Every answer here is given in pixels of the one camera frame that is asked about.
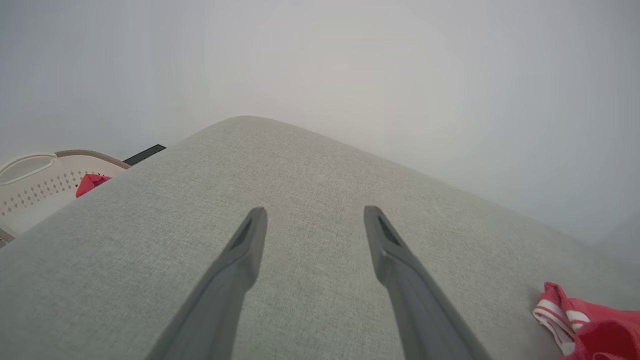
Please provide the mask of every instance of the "laundry basket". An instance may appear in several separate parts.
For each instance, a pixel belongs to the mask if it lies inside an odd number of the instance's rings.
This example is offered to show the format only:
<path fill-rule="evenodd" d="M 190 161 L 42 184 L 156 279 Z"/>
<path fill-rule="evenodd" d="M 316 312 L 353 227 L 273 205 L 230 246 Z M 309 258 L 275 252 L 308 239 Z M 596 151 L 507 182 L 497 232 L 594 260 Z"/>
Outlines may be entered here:
<path fill-rule="evenodd" d="M 130 165 L 87 150 L 28 154 L 0 167 L 0 247 L 76 199 L 85 174 L 115 177 Z"/>

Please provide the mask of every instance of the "white stripe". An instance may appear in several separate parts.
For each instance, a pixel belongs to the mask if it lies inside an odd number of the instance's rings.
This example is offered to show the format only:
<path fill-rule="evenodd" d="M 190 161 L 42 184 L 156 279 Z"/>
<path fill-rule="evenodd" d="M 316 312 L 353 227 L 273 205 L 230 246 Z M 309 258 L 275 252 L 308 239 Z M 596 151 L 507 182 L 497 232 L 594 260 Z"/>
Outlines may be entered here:
<path fill-rule="evenodd" d="M 536 319 L 554 335 L 556 345 L 564 356 L 570 355 L 575 350 L 573 339 L 569 338 L 563 331 L 556 329 L 557 323 L 548 321 L 547 317 L 543 315 L 536 316 Z"/>
<path fill-rule="evenodd" d="M 589 317 L 587 317 L 584 313 L 580 311 L 569 310 L 566 312 L 566 315 L 571 321 L 580 320 L 583 322 L 589 322 Z"/>
<path fill-rule="evenodd" d="M 564 326 L 563 323 L 560 322 L 560 320 L 558 320 L 552 313 L 549 313 L 548 311 L 544 310 L 544 309 L 533 309 L 533 316 L 538 319 L 538 321 L 540 320 L 540 318 L 538 318 L 536 315 L 537 314 L 541 314 L 541 315 L 545 315 L 547 318 L 549 318 L 549 320 L 553 321 L 554 323 L 558 324 L 558 326 L 560 326 L 564 331 L 567 332 L 567 334 L 569 334 L 569 336 L 573 337 L 573 335 L 575 335 L 575 333 L 573 332 L 573 330 L 569 330 L 569 328 L 567 328 L 566 326 Z"/>
<path fill-rule="evenodd" d="M 564 311 L 558 305 L 555 305 L 553 302 L 549 300 L 545 300 L 545 299 L 540 300 L 540 302 L 538 303 L 538 306 L 544 306 L 547 309 L 553 311 L 557 316 L 560 316 L 561 318 L 566 319 L 566 315 L 564 314 Z"/>

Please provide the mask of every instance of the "gray upholstered sofa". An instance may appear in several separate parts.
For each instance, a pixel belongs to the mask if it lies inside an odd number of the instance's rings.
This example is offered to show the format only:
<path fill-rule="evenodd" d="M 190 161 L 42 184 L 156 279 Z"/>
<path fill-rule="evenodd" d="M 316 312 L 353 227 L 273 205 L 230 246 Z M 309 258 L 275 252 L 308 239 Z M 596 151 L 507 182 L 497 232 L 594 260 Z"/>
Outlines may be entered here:
<path fill-rule="evenodd" d="M 144 359 L 254 206 L 269 225 L 236 359 L 399 359 L 362 210 L 381 207 L 495 359 L 560 355 L 545 281 L 617 308 L 638 268 L 428 176 L 281 122 L 217 123 L 0 250 L 0 359 Z"/>

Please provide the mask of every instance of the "red garment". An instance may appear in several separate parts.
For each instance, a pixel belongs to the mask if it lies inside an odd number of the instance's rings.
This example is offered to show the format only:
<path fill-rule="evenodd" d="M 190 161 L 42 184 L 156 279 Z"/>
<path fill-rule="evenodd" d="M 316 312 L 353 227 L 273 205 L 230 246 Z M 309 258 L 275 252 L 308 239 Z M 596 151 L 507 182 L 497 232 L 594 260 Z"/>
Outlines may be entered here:
<path fill-rule="evenodd" d="M 640 311 L 569 299 L 560 285 L 546 282 L 533 316 L 553 333 L 562 360 L 640 359 Z"/>
<path fill-rule="evenodd" d="M 76 191 L 76 198 L 88 193 L 90 190 L 93 190 L 96 186 L 102 184 L 103 182 L 111 179 L 108 176 L 96 175 L 96 174 L 85 174 L 78 185 L 78 190 Z"/>

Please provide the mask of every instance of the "basket handle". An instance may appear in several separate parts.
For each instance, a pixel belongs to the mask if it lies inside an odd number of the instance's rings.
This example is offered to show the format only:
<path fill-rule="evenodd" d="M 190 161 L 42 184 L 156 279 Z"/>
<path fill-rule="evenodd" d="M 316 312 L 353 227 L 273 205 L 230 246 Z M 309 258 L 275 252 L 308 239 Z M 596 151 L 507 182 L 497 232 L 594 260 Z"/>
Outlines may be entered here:
<path fill-rule="evenodd" d="M 37 152 L 13 158 L 0 166 L 0 186 L 15 183 L 50 167 L 58 159 L 55 154 Z"/>

